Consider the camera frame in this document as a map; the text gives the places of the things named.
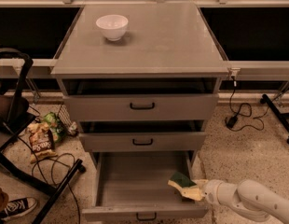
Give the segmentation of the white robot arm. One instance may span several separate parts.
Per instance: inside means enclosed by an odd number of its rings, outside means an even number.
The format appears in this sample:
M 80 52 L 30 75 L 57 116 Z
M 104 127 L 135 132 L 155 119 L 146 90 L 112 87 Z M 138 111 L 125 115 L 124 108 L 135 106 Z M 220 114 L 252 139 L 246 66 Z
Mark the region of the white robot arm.
M 212 205 L 222 205 L 255 222 L 264 222 L 270 216 L 289 224 L 289 200 L 264 185 L 243 180 L 231 184 L 222 180 L 201 180 L 194 186 L 182 188 L 181 194 L 189 199 L 205 199 Z

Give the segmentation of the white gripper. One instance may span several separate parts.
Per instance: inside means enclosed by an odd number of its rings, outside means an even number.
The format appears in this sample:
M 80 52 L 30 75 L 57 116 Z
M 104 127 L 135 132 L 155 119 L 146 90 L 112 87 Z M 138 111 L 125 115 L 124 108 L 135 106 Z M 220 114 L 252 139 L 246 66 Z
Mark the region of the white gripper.
M 194 185 L 182 188 L 182 196 L 194 201 L 201 201 L 203 198 L 209 204 L 226 204 L 227 183 L 222 180 L 197 179 Z

